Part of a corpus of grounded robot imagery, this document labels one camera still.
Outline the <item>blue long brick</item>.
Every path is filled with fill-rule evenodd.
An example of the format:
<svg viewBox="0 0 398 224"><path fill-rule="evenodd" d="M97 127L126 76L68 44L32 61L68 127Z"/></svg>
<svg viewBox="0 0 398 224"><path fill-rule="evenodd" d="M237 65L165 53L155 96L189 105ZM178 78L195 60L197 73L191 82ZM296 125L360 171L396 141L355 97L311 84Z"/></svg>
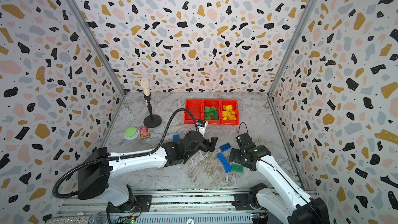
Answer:
<svg viewBox="0 0 398 224"><path fill-rule="evenodd" d="M221 146L219 147L219 149L220 149L221 152L225 152L225 151L231 149L231 145L230 145L229 143L226 143L226 144L224 144L224 145L221 145Z"/></svg>

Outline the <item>blue square brick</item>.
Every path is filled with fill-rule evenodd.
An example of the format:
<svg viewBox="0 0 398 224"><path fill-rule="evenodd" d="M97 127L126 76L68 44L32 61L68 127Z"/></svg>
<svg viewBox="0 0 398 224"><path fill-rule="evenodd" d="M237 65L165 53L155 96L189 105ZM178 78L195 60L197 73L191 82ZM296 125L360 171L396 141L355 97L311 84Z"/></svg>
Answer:
<svg viewBox="0 0 398 224"><path fill-rule="evenodd" d="M226 173L229 173L232 171L231 165L228 162L223 164L223 168Z"/></svg>

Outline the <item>blue long brick diagonal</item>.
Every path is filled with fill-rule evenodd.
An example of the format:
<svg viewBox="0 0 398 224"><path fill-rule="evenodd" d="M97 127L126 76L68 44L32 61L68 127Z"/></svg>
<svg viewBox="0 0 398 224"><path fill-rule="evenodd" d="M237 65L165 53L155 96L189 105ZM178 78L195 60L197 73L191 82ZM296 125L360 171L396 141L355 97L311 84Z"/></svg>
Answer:
<svg viewBox="0 0 398 224"><path fill-rule="evenodd" d="M218 153L218 154L217 154L217 159L218 159L222 164L228 163L227 159L226 159L221 153Z"/></svg>

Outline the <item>yellow brick mid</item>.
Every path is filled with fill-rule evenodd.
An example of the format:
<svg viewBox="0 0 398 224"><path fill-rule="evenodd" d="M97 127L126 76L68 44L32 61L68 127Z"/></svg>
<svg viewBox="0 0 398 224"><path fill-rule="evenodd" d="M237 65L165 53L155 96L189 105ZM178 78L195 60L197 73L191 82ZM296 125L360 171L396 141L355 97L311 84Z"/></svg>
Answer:
<svg viewBox="0 0 398 224"><path fill-rule="evenodd" d="M236 121L236 116L235 115L229 115L228 119L231 121Z"/></svg>

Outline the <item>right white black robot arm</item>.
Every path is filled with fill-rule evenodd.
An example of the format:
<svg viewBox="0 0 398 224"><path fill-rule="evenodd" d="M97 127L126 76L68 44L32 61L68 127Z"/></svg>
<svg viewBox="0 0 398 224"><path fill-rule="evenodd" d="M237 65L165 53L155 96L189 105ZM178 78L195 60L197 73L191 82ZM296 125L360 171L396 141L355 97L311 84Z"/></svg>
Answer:
<svg viewBox="0 0 398 224"><path fill-rule="evenodd" d="M239 148L231 150L229 161L259 172L273 187L259 183L246 194L235 194L232 204L237 210L264 210L255 223L266 223L269 213L283 224L330 223L325 202L309 195L291 179L264 145L257 146L248 133L238 135L236 141Z"/></svg>

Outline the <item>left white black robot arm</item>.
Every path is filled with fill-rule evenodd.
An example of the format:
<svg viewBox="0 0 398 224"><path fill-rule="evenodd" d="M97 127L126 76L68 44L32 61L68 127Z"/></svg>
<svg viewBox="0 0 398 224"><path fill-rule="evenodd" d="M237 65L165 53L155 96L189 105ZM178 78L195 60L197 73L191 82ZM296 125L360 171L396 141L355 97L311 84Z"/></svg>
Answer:
<svg viewBox="0 0 398 224"><path fill-rule="evenodd" d="M185 164L198 151L214 152L218 138L206 139L200 131L190 131L184 138L167 142L151 152L109 153L101 148L86 159L86 162L105 159L78 170L78 192L80 200L101 198L120 212L133 207L136 198L129 185L118 185L115 177L134 171L164 168Z"/></svg>

